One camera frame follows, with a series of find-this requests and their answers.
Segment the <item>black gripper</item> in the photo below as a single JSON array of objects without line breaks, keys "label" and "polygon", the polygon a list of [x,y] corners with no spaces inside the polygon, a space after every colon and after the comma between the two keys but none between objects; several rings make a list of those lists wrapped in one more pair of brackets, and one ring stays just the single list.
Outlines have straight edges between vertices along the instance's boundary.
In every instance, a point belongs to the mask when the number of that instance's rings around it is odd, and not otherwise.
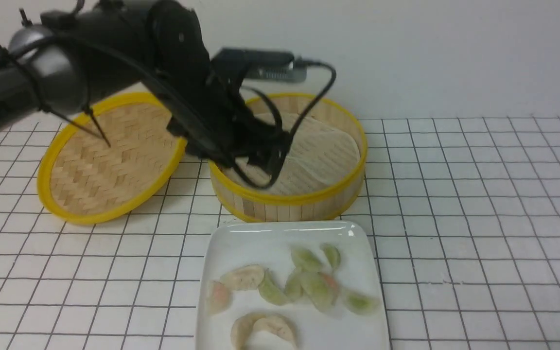
[{"label": "black gripper", "polygon": [[167,131],[188,142],[187,153],[233,169],[255,189],[271,188],[280,176],[290,144],[277,106],[252,88],[272,115],[256,118],[240,85],[211,75],[202,82],[165,82],[165,106],[172,114]]}]

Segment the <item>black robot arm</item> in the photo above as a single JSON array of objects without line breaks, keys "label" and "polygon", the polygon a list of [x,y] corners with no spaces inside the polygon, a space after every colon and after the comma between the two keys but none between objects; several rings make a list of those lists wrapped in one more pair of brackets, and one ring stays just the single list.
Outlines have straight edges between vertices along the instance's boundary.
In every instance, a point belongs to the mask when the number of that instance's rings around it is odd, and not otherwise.
[{"label": "black robot arm", "polygon": [[36,112],[108,142],[97,102],[142,83],[171,113],[167,131],[187,153],[232,168],[252,188],[277,181],[291,138],[280,113],[257,120],[240,86],[261,51],[229,51],[229,70],[211,59],[193,9],[175,0],[101,0],[83,11],[51,10],[0,44],[0,131]]}]

